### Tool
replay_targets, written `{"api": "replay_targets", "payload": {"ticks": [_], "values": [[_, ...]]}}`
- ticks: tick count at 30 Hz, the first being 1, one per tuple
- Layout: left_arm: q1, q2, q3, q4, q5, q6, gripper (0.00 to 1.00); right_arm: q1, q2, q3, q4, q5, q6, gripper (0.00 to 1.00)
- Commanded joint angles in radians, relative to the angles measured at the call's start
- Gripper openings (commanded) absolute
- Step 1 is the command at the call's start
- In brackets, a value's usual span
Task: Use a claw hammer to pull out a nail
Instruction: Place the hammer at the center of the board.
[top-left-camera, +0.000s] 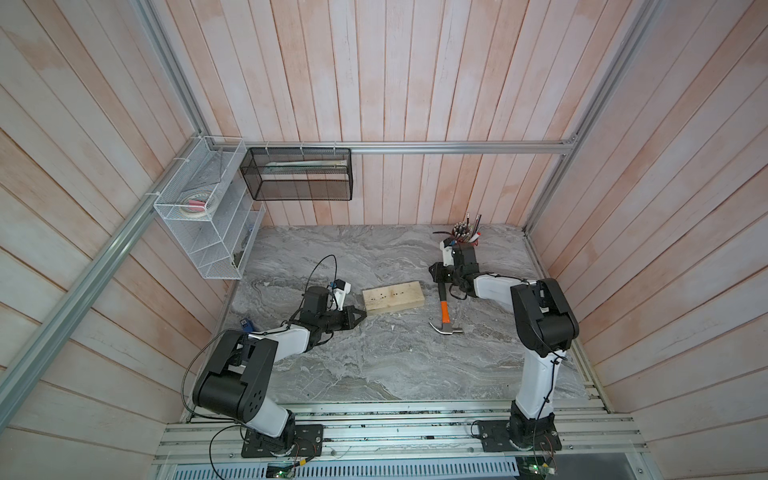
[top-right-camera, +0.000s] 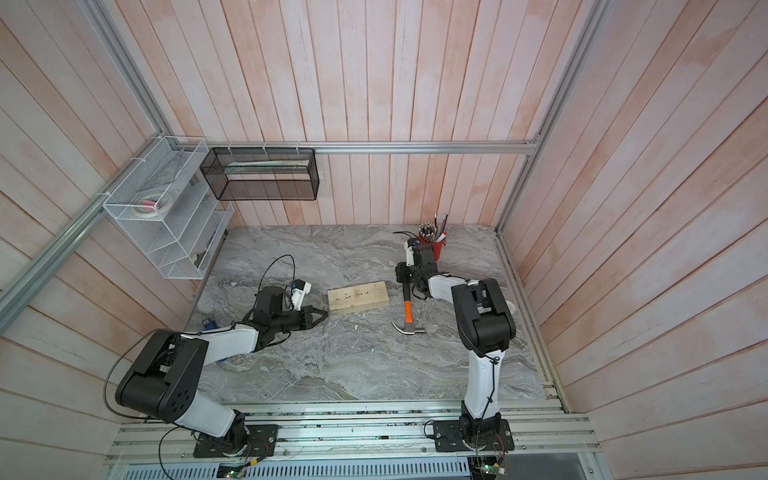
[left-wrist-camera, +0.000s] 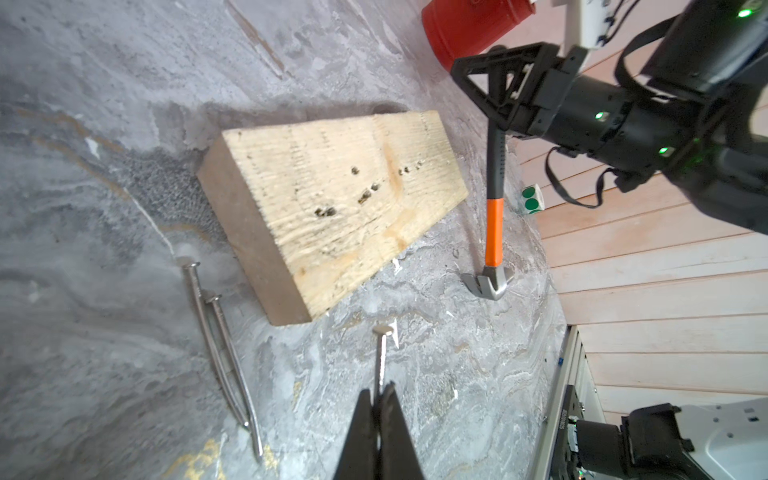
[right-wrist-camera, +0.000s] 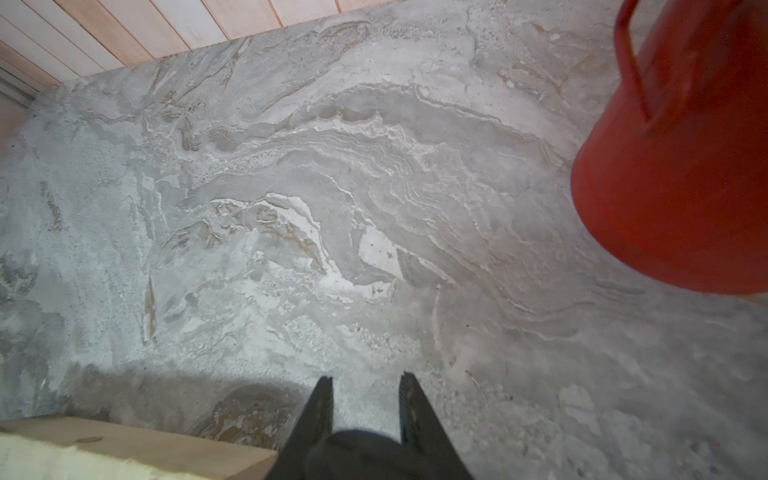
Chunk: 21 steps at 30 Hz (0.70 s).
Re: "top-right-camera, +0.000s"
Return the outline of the pale wooden block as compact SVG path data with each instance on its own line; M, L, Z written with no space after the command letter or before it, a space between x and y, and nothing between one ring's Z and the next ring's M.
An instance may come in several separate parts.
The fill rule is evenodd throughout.
M328 307L332 315L373 310L390 304L384 281L329 290Z

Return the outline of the claw hammer orange black handle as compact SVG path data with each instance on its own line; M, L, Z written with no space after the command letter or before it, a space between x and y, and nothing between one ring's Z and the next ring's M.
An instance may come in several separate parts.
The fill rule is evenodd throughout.
M411 302L410 282L408 280L402 283L402 293L403 293L403 300L404 300L405 320L402 326L399 326L398 324L393 323L393 327L403 335L425 334L426 330L424 328L417 327L414 323L413 312L412 312L412 302Z

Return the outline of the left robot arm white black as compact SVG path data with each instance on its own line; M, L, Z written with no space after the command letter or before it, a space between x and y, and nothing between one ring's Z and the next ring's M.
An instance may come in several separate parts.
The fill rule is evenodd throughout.
M216 439L240 442L246 427L240 413L213 400L198 385L204 367L236 355L272 346L278 334L311 330L328 312L303 303L305 290L265 287L244 317L226 328L199 333L158 330L152 333L118 384L116 402L150 417Z

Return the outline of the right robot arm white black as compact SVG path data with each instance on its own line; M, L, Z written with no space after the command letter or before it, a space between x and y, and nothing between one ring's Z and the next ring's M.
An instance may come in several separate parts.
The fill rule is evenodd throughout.
M498 282L493 278L471 280L439 272L432 244L411 238L405 242L404 250L406 260L396 265L395 274L403 290L405 320L395 329L404 335L424 331L415 326L412 317L412 291L418 290L426 299L453 305L459 338L469 356L461 415L457 421L436 423L434 438L448 439L450 427L466 443L501 436L500 370L505 352L516 336L516 326Z

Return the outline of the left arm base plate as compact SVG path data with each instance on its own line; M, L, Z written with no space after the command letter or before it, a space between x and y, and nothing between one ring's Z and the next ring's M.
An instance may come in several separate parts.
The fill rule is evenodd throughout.
M193 457L270 457L275 451L278 432L277 424L246 424L236 420L223 437L200 433Z

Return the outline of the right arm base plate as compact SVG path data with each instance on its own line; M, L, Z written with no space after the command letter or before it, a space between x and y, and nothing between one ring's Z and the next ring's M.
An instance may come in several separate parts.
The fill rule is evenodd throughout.
M435 449L443 453L455 452L510 452L515 449L507 420L494 417L471 426L466 419L434 421L430 437Z

